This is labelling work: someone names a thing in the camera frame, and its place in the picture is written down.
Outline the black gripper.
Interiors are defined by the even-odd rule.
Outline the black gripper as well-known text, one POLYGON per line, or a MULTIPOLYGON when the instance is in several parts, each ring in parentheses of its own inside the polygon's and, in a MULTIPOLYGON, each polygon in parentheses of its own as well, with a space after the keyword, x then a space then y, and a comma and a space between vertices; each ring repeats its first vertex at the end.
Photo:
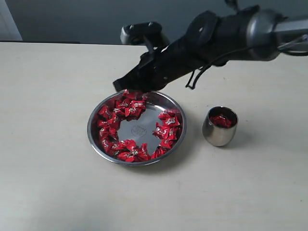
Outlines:
POLYGON ((188 49, 183 40, 177 40, 165 48, 146 52, 140 62, 123 77, 115 80, 117 92, 135 90, 158 91, 168 83, 207 64, 197 53, 188 49))

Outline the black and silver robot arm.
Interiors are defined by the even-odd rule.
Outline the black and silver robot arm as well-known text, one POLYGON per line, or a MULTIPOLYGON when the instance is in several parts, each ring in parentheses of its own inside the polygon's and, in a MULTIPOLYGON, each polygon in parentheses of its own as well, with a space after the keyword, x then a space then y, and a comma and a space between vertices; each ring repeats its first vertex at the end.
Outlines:
POLYGON ((203 12, 174 42, 168 41, 157 22, 122 27, 122 44, 145 45, 148 51, 132 70, 114 81, 115 90, 161 90, 186 74, 190 74, 186 86, 194 89, 207 69, 229 61, 271 61, 281 53, 307 56, 307 17, 289 18, 258 5, 239 9, 235 0, 227 4, 234 15, 203 12))

